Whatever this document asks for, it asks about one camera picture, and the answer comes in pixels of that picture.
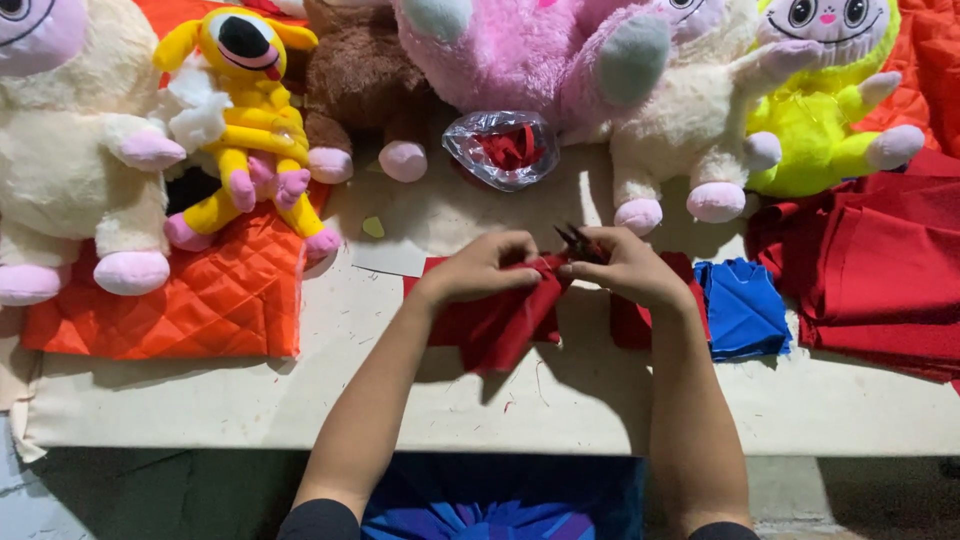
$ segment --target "white work table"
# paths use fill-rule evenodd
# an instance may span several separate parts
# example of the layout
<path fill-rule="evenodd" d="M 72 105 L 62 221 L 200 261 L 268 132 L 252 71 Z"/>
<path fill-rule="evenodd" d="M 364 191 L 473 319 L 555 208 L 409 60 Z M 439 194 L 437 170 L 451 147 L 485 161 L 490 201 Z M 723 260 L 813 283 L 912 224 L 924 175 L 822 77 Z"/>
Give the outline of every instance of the white work table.
<path fill-rule="evenodd" d="M 304 277 L 296 361 L 42 355 L 32 398 L 12 409 L 16 435 L 41 449 L 307 449 L 402 300 L 400 277 L 350 265 L 365 217 L 389 216 L 388 236 L 412 238 L 431 255 L 504 228 L 530 230 L 542 249 L 556 250 L 554 225 L 611 221 L 611 173 L 601 146 L 564 149 L 558 171 L 514 194 L 467 184 L 439 148 L 417 184 L 363 170 L 372 158 L 358 158 L 356 178 L 328 205 L 348 246 L 332 266 Z M 745 221 L 694 224 L 684 188 L 675 181 L 665 189 L 655 247 L 696 259 L 742 256 Z M 428 352 L 398 447 L 644 454 L 652 382 L 645 354 L 613 346 L 606 292 L 578 283 L 558 309 L 562 346 L 537 344 L 509 374 L 464 375 L 455 350 Z M 788 320 L 795 330 L 792 312 Z M 747 454 L 960 454 L 960 398 L 949 385 L 813 355 L 795 347 L 789 356 L 716 366 Z"/>

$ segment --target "clear plastic bag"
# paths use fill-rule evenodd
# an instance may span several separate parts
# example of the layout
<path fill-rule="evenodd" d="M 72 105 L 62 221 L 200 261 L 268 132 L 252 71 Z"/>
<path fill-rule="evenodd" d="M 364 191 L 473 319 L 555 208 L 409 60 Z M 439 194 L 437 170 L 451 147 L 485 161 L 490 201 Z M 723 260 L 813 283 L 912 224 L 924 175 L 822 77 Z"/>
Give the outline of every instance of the clear plastic bag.
<path fill-rule="evenodd" d="M 444 148 L 484 184 L 507 192 L 539 182 L 560 162 L 557 135 L 536 112 L 469 114 L 446 129 Z"/>

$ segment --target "scissors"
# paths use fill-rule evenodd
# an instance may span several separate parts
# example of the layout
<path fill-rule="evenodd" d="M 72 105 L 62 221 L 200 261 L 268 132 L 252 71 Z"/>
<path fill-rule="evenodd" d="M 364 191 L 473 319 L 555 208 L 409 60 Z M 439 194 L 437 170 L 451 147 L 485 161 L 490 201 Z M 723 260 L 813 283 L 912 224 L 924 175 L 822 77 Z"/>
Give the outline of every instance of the scissors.
<path fill-rule="evenodd" d="M 553 229 L 560 235 L 560 238 L 566 242 L 567 251 L 575 260 L 592 262 L 593 264 L 610 263 L 610 254 L 607 253 L 607 250 L 600 247 L 600 244 L 597 242 L 589 239 L 586 234 L 581 233 L 576 227 L 567 223 L 566 231 L 556 225 Z"/>

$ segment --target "floor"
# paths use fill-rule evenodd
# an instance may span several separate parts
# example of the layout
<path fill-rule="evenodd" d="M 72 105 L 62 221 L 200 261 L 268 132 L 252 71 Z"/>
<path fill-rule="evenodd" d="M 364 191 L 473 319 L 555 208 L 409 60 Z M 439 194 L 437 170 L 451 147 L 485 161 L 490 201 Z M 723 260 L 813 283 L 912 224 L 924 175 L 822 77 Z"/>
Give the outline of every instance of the floor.
<path fill-rule="evenodd" d="M 0 416 L 0 540 L 267 539 L 304 453 L 56 449 L 30 467 Z M 960 462 L 936 458 L 748 460 L 769 540 L 960 540 Z M 658 533 L 656 496 L 647 517 Z"/>

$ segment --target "blue fabric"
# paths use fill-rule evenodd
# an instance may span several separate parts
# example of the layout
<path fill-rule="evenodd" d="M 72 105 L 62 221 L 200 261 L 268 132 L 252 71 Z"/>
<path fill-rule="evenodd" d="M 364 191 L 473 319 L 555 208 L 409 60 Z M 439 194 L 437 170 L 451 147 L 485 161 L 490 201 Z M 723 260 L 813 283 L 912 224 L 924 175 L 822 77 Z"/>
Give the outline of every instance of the blue fabric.
<path fill-rule="evenodd" d="M 704 288 L 713 361 L 790 352 L 786 307 L 762 264 L 698 262 L 693 275 Z"/>
<path fill-rule="evenodd" d="M 643 460 L 395 454 L 368 540 L 642 540 Z"/>

